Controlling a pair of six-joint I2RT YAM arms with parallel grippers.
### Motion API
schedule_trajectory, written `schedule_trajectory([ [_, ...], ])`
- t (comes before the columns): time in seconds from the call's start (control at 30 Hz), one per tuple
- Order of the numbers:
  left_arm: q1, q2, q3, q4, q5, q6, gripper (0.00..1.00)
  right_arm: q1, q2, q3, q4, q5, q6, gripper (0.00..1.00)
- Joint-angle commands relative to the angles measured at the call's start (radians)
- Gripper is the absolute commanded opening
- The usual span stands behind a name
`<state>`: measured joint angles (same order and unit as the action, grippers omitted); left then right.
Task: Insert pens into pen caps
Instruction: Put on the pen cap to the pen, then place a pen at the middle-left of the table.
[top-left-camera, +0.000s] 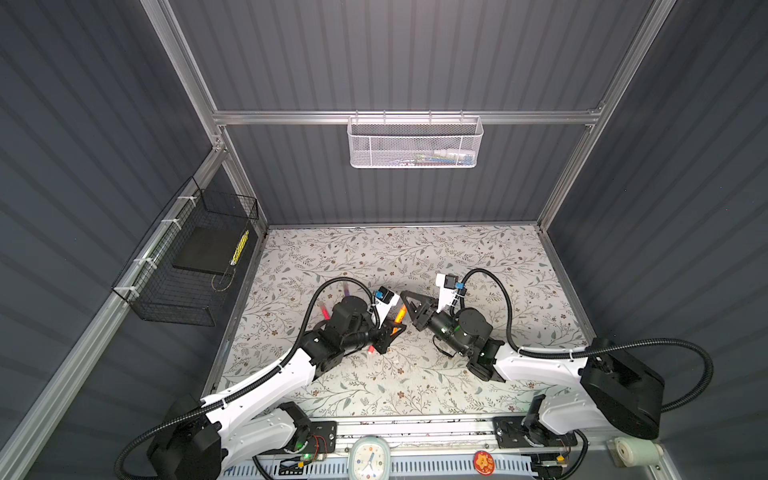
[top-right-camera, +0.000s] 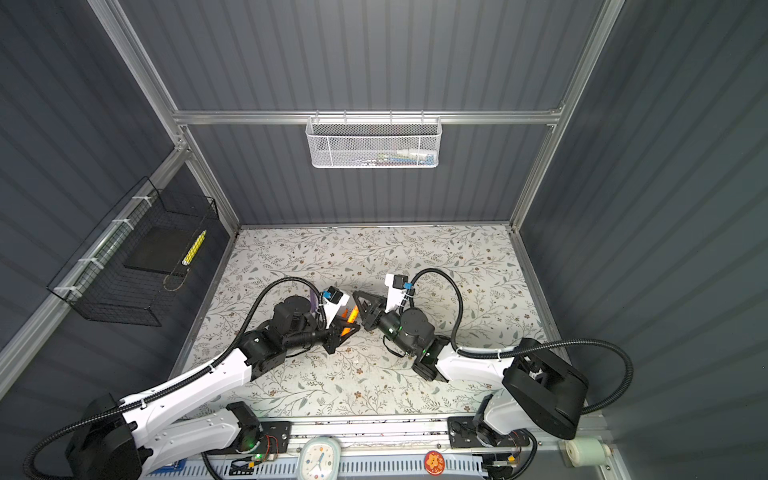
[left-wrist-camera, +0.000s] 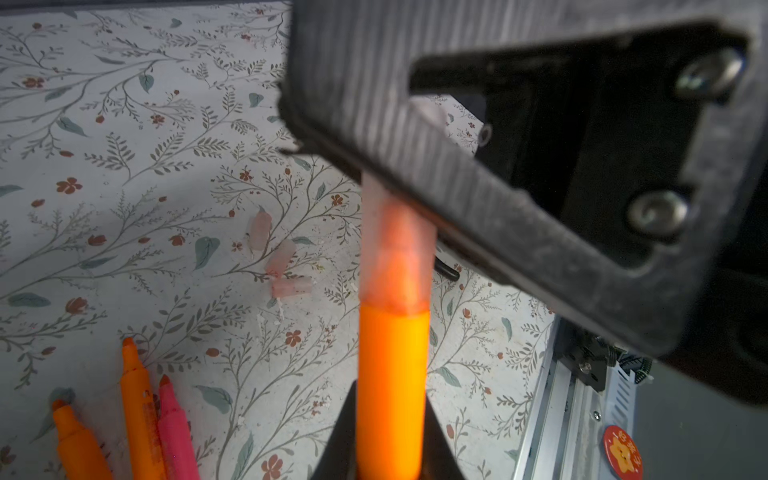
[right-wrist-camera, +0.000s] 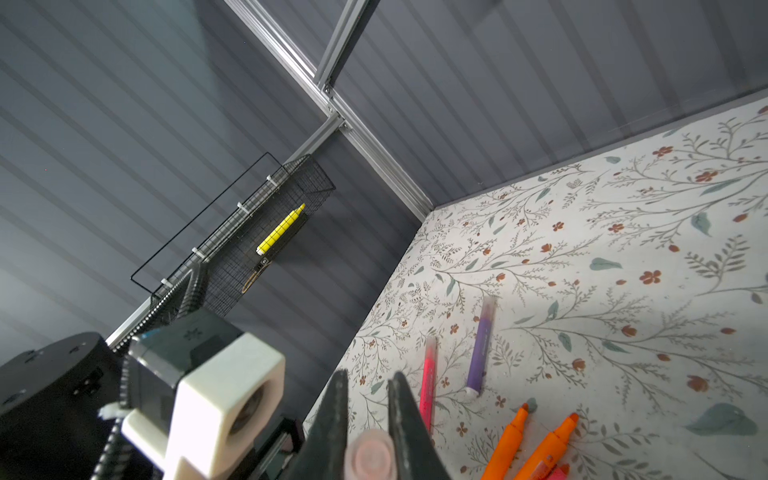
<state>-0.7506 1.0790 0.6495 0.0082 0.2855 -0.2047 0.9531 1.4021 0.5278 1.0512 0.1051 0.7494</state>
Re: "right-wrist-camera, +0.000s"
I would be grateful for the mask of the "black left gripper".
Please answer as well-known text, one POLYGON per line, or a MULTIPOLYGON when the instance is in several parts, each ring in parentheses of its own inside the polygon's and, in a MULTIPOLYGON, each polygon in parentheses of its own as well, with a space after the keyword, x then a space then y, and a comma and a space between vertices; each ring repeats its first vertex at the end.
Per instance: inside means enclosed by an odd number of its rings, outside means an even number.
POLYGON ((1 366, 1 477, 88 479, 112 424, 120 362, 96 332, 80 333, 1 366))

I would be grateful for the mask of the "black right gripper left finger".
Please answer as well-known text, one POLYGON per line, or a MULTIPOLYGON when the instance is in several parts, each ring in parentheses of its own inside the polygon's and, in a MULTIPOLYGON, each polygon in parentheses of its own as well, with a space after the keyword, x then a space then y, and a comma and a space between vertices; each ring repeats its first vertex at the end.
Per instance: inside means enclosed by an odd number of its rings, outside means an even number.
POLYGON ((342 479, 348 444, 348 420, 348 373, 346 370, 338 370, 327 384, 304 445, 281 478, 342 479))

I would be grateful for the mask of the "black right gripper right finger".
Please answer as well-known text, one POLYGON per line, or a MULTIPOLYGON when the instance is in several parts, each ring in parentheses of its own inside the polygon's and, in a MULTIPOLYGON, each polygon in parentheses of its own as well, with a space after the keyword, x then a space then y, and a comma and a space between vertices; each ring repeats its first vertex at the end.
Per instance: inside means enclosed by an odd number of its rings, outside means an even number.
POLYGON ((388 381, 388 431, 392 438, 399 479, 448 480, 418 406, 402 372, 388 381))

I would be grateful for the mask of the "purple highlighter pen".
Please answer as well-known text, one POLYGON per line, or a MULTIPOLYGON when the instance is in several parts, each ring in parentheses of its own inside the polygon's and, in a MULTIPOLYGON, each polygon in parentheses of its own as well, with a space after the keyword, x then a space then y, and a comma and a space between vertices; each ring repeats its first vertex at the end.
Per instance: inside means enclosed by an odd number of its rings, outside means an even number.
POLYGON ((488 296, 484 299, 476 330, 475 343, 469 364, 465 391, 477 398, 483 386, 483 378, 492 336, 492 328, 497 309, 497 297, 488 296))

